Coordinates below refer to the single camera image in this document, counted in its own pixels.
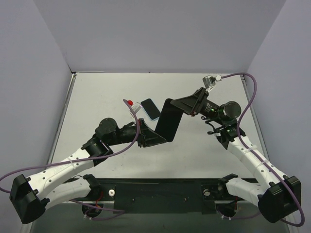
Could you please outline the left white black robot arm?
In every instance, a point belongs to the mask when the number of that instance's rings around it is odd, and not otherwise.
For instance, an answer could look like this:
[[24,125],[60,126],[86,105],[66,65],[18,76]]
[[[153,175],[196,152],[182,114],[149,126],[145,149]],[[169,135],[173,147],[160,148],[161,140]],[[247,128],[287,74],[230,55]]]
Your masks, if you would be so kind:
[[103,119],[95,134],[75,153],[51,167],[25,177],[23,174],[13,180],[10,201],[22,224],[28,224],[56,204],[79,197],[96,199],[100,185],[92,175],[71,180],[84,170],[93,168],[112,156],[111,146],[137,143],[139,147],[151,147],[169,141],[159,129],[149,128],[144,119],[131,122],[119,128],[112,118]]

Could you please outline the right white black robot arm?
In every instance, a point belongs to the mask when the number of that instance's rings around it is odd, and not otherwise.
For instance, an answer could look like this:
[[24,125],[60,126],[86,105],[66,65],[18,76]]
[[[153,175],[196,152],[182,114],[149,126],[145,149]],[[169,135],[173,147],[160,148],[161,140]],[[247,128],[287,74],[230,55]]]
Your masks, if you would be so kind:
[[227,199],[236,196],[258,207],[262,216],[271,223],[283,220],[301,207],[301,182],[296,176],[287,176],[274,167],[239,127],[242,110],[235,101],[217,105],[208,99],[208,91],[200,88],[191,96],[175,99],[171,105],[182,113],[202,115],[206,124],[220,125],[213,130],[219,143],[255,177],[257,184],[249,183],[238,175],[230,174],[220,180],[218,195]]

